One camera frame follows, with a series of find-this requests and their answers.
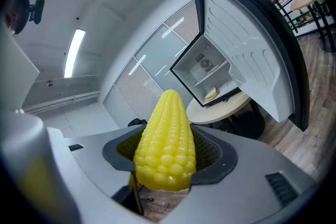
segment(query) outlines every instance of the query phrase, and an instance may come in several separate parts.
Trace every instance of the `corn cob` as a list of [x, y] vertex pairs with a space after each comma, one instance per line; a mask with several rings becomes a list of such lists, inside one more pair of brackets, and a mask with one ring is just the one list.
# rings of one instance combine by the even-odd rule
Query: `corn cob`
[[188, 188], [196, 172], [194, 138], [180, 95], [165, 91], [135, 151], [135, 174], [151, 189]]

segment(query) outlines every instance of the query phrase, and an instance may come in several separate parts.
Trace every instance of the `refrigerator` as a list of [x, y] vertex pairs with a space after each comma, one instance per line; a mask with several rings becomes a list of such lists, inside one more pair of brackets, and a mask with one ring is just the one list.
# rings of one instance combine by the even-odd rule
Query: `refrigerator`
[[[199, 34], [170, 68], [201, 106], [242, 91], [277, 122], [305, 130], [308, 74], [300, 46], [271, 0], [195, 0]], [[205, 96], [218, 90], [211, 100]]]

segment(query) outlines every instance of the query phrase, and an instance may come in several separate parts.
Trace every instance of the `ceiling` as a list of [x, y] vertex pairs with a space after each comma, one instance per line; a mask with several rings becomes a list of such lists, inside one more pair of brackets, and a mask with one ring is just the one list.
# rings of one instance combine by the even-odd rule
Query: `ceiling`
[[[144, 0], [45, 0], [39, 25], [27, 23], [15, 39], [39, 69], [24, 107], [99, 88], [102, 53], [115, 29]], [[64, 79], [70, 43], [76, 28], [86, 31], [73, 68]], [[47, 87], [53, 80], [54, 86]]]

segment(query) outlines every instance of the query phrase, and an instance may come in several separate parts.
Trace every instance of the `wall-mounted camera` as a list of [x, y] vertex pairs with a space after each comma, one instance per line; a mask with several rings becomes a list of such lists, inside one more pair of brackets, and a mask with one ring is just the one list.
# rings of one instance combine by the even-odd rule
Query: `wall-mounted camera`
[[8, 0], [5, 8], [5, 21], [13, 34], [19, 34], [27, 22], [39, 24], [45, 0], [36, 0], [30, 4], [29, 0]]

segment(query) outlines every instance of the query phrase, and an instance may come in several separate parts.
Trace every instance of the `open fridge door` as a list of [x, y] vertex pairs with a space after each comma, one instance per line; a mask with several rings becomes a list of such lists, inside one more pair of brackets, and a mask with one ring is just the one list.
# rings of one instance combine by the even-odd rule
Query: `open fridge door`
[[270, 0], [195, 0], [200, 33], [223, 53], [238, 87], [276, 121], [304, 130], [308, 75], [299, 44]]

